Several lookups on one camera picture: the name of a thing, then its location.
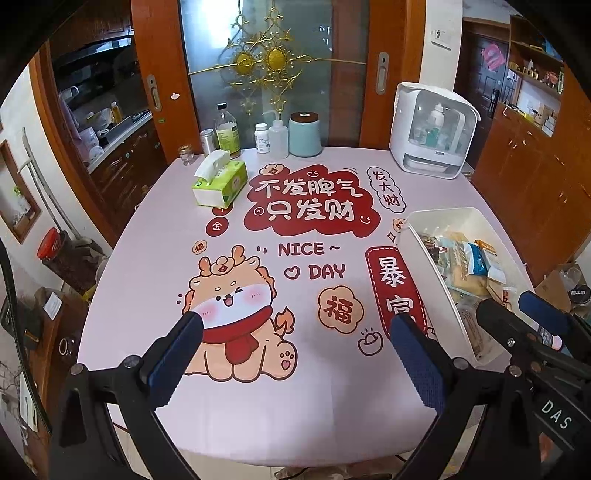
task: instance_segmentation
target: white plastic basket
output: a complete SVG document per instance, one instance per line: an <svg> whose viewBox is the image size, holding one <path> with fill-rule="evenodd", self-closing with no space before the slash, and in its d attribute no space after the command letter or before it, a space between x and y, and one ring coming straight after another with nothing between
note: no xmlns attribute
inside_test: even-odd
<svg viewBox="0 0 591 480"><path fill-rule="evenodd" d="M493 345L489 349L485 348L488 352L480 359L475 357L449 290L418 236L419 233L437 236L446 232L462 232L470 242L483 240L492 245L505 272L506 284L516 288L517 296L532 290L531 283L524 277L491 224L473 207L413 212L404 222L396 245L423 299L439 343L451 358L461 356L473 367L482 367L503 353L504 348L491 339ZM537 329L536 322L519 311L518 305L513 305L513 308L519 318Z"/></svg>

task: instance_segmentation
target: range hood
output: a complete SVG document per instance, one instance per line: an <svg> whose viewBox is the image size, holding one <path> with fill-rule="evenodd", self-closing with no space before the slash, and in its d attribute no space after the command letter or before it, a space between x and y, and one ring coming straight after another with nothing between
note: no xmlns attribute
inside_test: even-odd
<svg viewBox="0 0 591 480"><path fill-rule="evenodd" d="M66 53L62 55L58 59L53 61L54 69L59 69L64 65L68 65L70 63L77 62L78 60L95 56L98 54L117 54L116 50L120 48L129 47L131 45L131 38L118 38L116 40L109 40L101 43L95 43L94 45L89 45L84 47L80 50L73 51L71 53Z"/></svg>

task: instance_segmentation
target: electrical cable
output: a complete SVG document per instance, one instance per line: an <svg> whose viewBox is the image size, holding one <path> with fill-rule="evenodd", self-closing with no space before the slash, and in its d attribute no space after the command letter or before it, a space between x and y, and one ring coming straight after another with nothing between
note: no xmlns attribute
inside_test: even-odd
<svg viewBox="0 0 591 480"><path fill-rule="evenodd" d="M18 361L21 363L22 374L25 378L25 383L27 384L29 393L31 394L33 405L37 409L37 413L39 414L41 422L43 425L45 425L49 435L51 435L51 422L49 420L49 416L47 415L46 410L43 408L41 398L39 397L39 392L37 391L37 386L35 385L31 371L28 368L27 353L24 347L20 323L17 318L17 292L14 288L14 277L12 276L10 257L8 256L8 251L6 250L2 239L0 239L0 267L2 270L2 276L4 277L4 285L6 287L8 314L12 320L12 333L14 336L14 343L17 346Z"/></svg>
<svg viewBox="0 0 591 480"><path fill-rule="evenodd" d="M280 478L279 480L291 480L292 478L295 478L297 476L300 476L302 473L304 473L306 470L308 470L309 467L303 468L302 470L300 470L299 472L295 473L294 475L291 476L285 476L283 478Z"/></svg>

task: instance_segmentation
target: blue gripper pad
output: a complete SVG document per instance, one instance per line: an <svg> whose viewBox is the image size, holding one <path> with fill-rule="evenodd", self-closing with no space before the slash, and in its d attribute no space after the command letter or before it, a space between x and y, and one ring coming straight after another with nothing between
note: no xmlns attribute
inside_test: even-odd
<svg viewBox="0 0 591 480"><path fill-rule="evenodd" d="M390 323L390 342L402 360L423 404L435 408L437 414L441 415L445 408L443 377L411 328L423 335L409 316L404 318L402 315L396 315Z"/></svg>
<svg viewBox="0 0 591 480"><path fill-rule="evenodd" d="M144 355L144 365L149 369L145 382L150 388L148 402L152 408L168 404L202 340L201 317L187 312L166 337L148 349Z"/></svg>
<svg viewBox="0 0 591 480"><path fill-rule="evenodd" d="M566 335L570 332L568 314L553 307L532 291L525 291L521 294L519 309L552 335Z"/></svg>

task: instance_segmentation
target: small glass jar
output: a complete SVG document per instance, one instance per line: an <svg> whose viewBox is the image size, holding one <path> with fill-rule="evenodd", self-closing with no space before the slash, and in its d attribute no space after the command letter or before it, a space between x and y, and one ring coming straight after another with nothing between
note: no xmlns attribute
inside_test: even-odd
<svg viewBox="0 0 591 480"><path fill-rule="evenodd" d="M183 165L190 165L197 160L191 145L183 145L178 149L178 156L183 160Z"/></svg>

